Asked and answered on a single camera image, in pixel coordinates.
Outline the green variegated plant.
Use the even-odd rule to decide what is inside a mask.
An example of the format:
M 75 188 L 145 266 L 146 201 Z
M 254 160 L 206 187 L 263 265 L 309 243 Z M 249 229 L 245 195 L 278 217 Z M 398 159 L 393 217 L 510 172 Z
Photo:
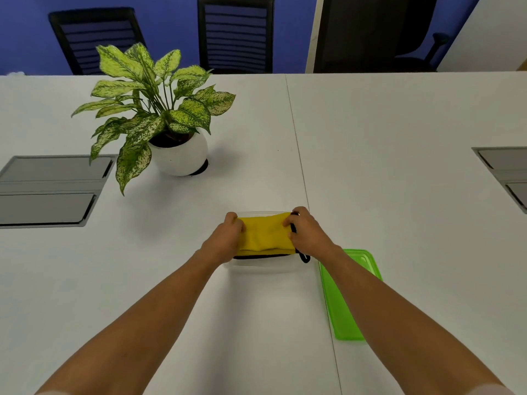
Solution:
M 124 195 L 126 185 L 151 163 L 149 144 L 156 137 L 182 145 L 204 129 L 210 134 L 213 116 L 226 113 L 235 94 L 218 92 L 214 85 L 199 89 L 212 70 L 199 65 L 180 68 L 181 51 L 172 50 L 153 61 L 142 43 L 126 51 L 114 45 L 97 45 L 100 71 L 112 80 L 99 80 L 91 97 L 98 100 L 82 104 L 71 117 L 96 111 L 96 119 L 108 117 L 92 137 L 90 161 L 99 157 L 109 142 L 125 135 L 116 160 L 116 181 Z

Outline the black mesh office chair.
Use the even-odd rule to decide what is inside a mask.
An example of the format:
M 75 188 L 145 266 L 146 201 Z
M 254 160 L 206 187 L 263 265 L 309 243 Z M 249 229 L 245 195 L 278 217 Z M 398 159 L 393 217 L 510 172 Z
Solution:
M 214 74 L 273 73 L 275 0 L 197 0 L 200 65 Z
M 99 45 L 125 52 L 146 45 L 132 7 L 107 7 L 50 12 L 49 23 L 74 75 L 102 75 Z

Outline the person's right hand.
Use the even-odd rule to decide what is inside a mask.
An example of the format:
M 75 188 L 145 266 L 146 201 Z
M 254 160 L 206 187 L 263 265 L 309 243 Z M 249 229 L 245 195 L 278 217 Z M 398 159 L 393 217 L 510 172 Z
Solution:
M 310 234 L 306 239 L 300 239 L 299 237 L 290 239 L 295 249 L 302 254 L 312 256 L 322 263 L 333 261 L 343 254 L 342 248 L 334 244 L 311 213 Z

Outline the person's left hand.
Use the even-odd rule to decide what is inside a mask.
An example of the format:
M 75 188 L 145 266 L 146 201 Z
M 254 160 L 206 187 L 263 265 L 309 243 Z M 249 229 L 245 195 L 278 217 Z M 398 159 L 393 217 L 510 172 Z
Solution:
M 199 250 L 201 259 L 218 267 L 231 261 L 239 250 L 239 243 L 229 243 L 222 238 L 222 223 L 206 239 Z

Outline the white round plant pot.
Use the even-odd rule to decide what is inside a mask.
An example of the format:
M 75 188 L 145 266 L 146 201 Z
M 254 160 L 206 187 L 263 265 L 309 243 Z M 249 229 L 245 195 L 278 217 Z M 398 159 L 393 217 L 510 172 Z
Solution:
M 161 136 L 156 136 L 154 142 L 148 142 L 152 162 L 161 172 L 184 177 L 198 175 L 207 169 L 208 144 L 202 133 L 196 132 L 186 142 L 173 147 L 159 147 L 170 145 L 161 139 Z

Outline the person's left forearm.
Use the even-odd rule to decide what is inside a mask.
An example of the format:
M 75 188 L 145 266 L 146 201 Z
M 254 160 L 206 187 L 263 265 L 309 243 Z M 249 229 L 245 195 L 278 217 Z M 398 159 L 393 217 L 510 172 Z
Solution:
M 196 251 L 79 348 L 35 395 L 143 395 L 208 280 L 236 253 Z

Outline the clear plastic container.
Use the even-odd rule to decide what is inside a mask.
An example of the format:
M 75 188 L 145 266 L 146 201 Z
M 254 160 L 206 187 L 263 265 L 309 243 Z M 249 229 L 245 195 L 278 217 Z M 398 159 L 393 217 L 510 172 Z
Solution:
M 284 213 L 282 211 L 273 212 L 239 212 L 238 216 L 268 216 Z M 234 257 L 225 264 L 225 267 L 232 272 L 239 273 L 285 273 L 293 272 L 308 264 L 312 257 L 300 253 L 292 255 L 275 255 L 275 256 L 253 256 L 253 257 Z

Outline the green plastic lid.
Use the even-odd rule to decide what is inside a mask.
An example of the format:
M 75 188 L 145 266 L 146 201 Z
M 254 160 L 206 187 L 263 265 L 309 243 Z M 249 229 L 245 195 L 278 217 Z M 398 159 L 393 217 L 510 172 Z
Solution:
M 379 280 L 383 280 L 373 255 L 367 250 L 344 249 L 344 252 Z M 349 308 L 333 278 L 320 263 L 320 277 L 329 320 L 335 339 L 339 341 L 365 342 Z

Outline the person's right forearm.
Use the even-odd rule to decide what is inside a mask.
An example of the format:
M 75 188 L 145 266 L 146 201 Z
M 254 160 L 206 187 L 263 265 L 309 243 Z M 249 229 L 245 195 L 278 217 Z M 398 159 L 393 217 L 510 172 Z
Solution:
M 515 395 L 462 342 L 334 244 L 326 268 L 363 337 L 405 395 Z

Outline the yellow cloth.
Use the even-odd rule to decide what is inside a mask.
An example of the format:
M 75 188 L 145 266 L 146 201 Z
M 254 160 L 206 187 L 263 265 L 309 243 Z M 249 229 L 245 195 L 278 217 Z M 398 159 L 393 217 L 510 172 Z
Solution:
M 296 253 L 289 233 L 290 225 L 283 225 L 290 212 L 268 216 L 239 216 L 245 230 L 240 235 L 236 257 L 292 255 Z

